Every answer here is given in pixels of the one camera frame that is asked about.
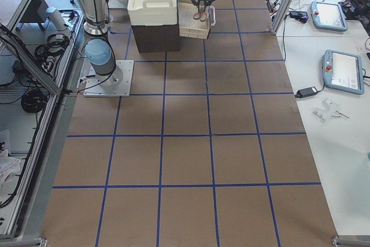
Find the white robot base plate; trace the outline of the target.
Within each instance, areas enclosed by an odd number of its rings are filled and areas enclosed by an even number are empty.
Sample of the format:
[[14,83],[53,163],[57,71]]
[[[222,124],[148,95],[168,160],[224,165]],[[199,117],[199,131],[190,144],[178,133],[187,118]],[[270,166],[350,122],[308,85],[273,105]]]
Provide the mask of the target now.
[[134,60],[117,60],[116,69],[105,82],[102,76],[95,77],[95,71],[90,66],[89,75],[93,75],[86,83],[87,89],[83,91],[85,97],[129,97],[131,91]]

